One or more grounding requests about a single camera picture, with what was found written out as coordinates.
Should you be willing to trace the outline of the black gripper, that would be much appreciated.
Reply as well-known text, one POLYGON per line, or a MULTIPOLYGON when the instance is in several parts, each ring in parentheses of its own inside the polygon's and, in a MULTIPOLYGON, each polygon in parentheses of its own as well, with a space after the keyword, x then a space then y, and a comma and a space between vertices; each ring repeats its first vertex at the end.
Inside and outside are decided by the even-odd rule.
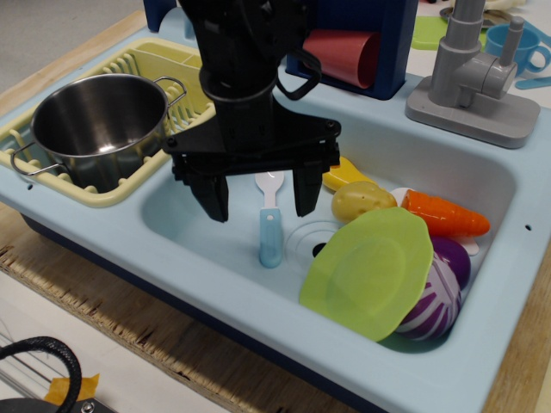
POLYGON ((168 137, 162 148, 212 220, 228 220, 228 176, 271 170, 293 171, 295 210, 305 217, 315 210, 322 175, 339 158, 340 133, 338 121, 294 112, 271 97, 220 105, 212 118, 168 137))

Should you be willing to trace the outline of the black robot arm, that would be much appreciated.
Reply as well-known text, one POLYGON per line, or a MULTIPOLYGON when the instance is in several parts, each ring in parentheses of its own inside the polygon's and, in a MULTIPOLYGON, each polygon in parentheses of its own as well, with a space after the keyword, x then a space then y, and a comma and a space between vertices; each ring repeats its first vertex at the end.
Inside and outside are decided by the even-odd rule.
POLYGON ((278 70, 293 57, 312 69, 297 101, 320 81, 321 64, 302 47, 306 6, 299 1, 184 1, 199 47, 200 84, 215 114, 164 142, 174 177, 189 186, 210 219, 228 219, 228 176, 291 170, 295 209, 316 207, 322 176, 339 161, 335 120, 300 114, 274 97, 278 70))

